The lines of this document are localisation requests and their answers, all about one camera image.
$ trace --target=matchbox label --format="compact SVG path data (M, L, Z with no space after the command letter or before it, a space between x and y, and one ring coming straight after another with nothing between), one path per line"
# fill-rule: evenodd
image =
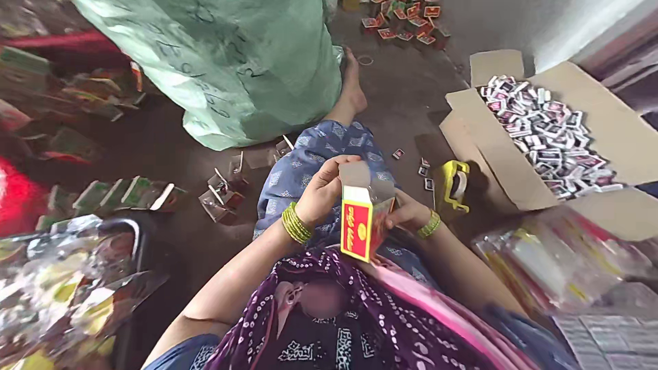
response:
M370 261L372 206L343 202L340 249L361 261Z

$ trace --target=hand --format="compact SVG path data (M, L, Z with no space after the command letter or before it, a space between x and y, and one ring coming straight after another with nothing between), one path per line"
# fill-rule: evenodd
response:
M400 208L386 217L386 227L389 230L397 225L402 225L407 230L416 232L430 222L432 212L429 208L400 189L395 189L395 198Z
M360 161L358 155L338 155L324 162L301 195L295 212L309 228L314 228L329 214L336 198L343 192L338 165Z

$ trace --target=leg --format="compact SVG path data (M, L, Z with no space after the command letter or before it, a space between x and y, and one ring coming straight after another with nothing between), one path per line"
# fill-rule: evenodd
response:
M324 120L334 120L348 127L354 116L368 107L368 101L359 85L359 62L348 47L345 48L345 56L347 57L347 68L345 69L343 91L338 102Z
M322 122L304 130L295 142L295 149L272 168L258 200L259 220L254 238L278 220L291 202L299 200L311 177L325 160L348 153L361 155L364 159L372 157L363 150L366 143L372 146L372 134L360 124L351 125L354 116L362 112L368 103L359 85L359 64L351 50L347 49L346 55L347 69L338 102ZM363 148L355 147L354 140L360 140ZM313 240L332 234L339 223L340 200L325 223L316 227Z

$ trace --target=bangle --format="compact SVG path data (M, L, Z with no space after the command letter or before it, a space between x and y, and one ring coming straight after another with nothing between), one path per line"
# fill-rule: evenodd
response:
M420 236L421 239L427 239L441 224L441 218L439 217L439 214L434 212L433 209L430 209L430 212L432 212L432 215L430 216L430 222L418 230L418 236Z
M297 243L304 244L311 239L311 231L304 225L295 212L297 202L291 202L288 208L283 212L281 218L283 219L284 228Z

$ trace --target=bare foot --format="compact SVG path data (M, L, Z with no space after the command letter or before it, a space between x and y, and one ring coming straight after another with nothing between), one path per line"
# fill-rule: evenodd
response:
M348 47L345 48L345 56L347 57L347 68L345 69L345 80L343 81L340 100L348 101L354 108L354 113L358 114L368 107L368 101L359 85L359 62Z

